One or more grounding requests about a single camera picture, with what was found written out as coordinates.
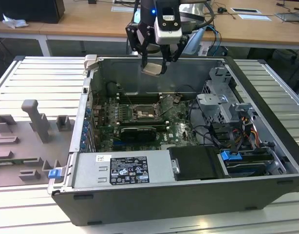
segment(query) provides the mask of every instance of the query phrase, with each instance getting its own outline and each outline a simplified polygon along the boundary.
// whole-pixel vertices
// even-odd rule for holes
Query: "blue clip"
[[[220,153],[223,161],[225,160],[242,160],[242,156],[240,153],[230,154],[229,150],[224,150]]]
[[[49,179],[60,179],[62,174],[62,169],[51,169],[48,174]]]

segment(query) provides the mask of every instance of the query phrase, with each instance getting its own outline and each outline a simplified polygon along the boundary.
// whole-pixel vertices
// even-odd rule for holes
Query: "warning symbols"
[[[118,170],[117,169],[112,169],[112,176],[117,176],[118,175]]]
[[[110,174],[111,185],[150,182],[147,157],[111,158]]]

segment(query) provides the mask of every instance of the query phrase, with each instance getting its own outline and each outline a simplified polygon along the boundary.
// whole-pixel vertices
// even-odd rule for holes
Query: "aluminum profile table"
[[[58,115],[76,118],[82,92],[84,58],[25,57],[13,61],[0,79],[0,115],[15,121],[29,120],[21,110],[25,99],[36,99],[38,110],[48,120]]]
[[[82,62],[83,58],[44,57],[26,57],[21,62],[13,62],[0,79],[0,101],[12,101],[14,104],[9,102],[13,106],[8,108],[0,105],[0,110],[5,112],[10,109],[17,110],[19,108],[17,101],[21,101],[25,95],[32,97],[32,94],[36,94],[33,92],[34,89],[38,90],[45,86],[47,81],[52,81],[49,87],[54,89],[51,92],[48,91],[43,95],[37,93],[40,108],[44,108],[45,113],[51,116],[50,109],[67,110],[69,109],[66,108],[67,103],[70,109],[75,111],[74,109],[78,107],[76,101],[80,91],[71,88],[78,87],[75,81],[83,80],[85,77],[83,68],[80,68]],[[256,60],[236,60],[236,62],[299,144],[299,99],[296,94],[266,64],[260,64]],[[19,90],[17,93],[14,90],[12,93],[5,93],[2,88],[10,87],[7,84],[13,81],[21,82],[21,85],[15,87],[29,88],[33,84],[34,89],[30,89],[30,93],[19,93]],[[63,88],[63,91],[55,90],[58,87]],[[66,87],[73,91],[64,92]],[[53,231],[82,234],[299,233],[299,193],[286,194],[258,211],[77,227],[47,194],[46,187],[47,185],[33,185],[0,188],[1,234]],[[142,204],[140,204],[140,215],[142,215]]]

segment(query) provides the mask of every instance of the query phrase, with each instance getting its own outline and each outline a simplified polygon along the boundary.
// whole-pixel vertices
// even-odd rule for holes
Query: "wooden desk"
[[[283,7],[276,6],[282,1],[276,0],[219,0],[226,5],[228,12],[234,13],[230,8],[257,9],[261,15],[275,13],[288,13]],[[285,2],[287,8],[299,7],[299,2]],[[214,22],[216,29],[222,34],[223,42],[244,42],[256,44],[299,45],[299,23],[282,22],[277,16],[268,16],[272,21],[241,19],[238,15],[217,15]]]
[[[231,7],[254,8],[262,15],[272,15],[272,21],[241,19],[234,15],[217,15],[214,22],[222,34],[224,46],[299,49],[299,23],[283,23],[275,13],[288,12],[276,6],[276,0],[216,0],[223,3],[230,13]],[[0,22],[0,37],[37,39],[42,52],[49,56],[48,40],[79,41],[126,41],[125,27],[132,18],[132,13],[112,12],[112,4],[87,1],[64,0],[65,14],[58,24],[29,23],[26,28],[11,29]],[[285,2],[286,7],[299,7],[299,2]],[[218,6],[213,4],[216,12]],[[214,40],[212,32],[206,32],[203,44],[208,46]]]
[[[276,6],[276,0],[216,0],[230,7],[253,8],[261,11],[262,15],[273,15],[277,12],[288,12]],[[286,7],[293,9],[299,3],[287,2]],[[126,37],[125,27],[130,22],[131,13],[111,12],[112,5],[100,2],[88,5],[84,2],[65,0],[65,16],[59,24],[44,24],[41,34],[83,35],[99,37]],[[234,15],[217,15],[215,25],[222,34],[223,42],[249,42],[267,44],[299,45],[299,24],[282,23],[276,16],[270,16],[272,21],[241,19]],[[204,40],[214,40],[212,32],[206,32]]]

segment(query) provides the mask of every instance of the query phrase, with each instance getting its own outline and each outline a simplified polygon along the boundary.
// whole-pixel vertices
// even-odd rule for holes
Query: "robotic arm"
[[[189,41],[189,34],[207,26],[214,19],[214,13],[207,1],[141,0],[141,20],[139,23],[130,22],[126,27],[126,32],[132,50],[142,56],[143,72],[153,76],[164,74],[167,65],[178,60]],[[193,14],[198,7],[200,8],[201,3],[211,14],[207,22],[204,22],[204,17]],[[139,0],[136,0],[134,12],[138,4]],[[183,8],[186,10],[180,12],[180,4],[187,5]],[[181,22],[181,18],[191,19],[191,21]],[[175,52],[171,52],[170,45],[172,44],[177,45]],[[148,54],[159,51],[163,56],[162,65],[148,63]]]

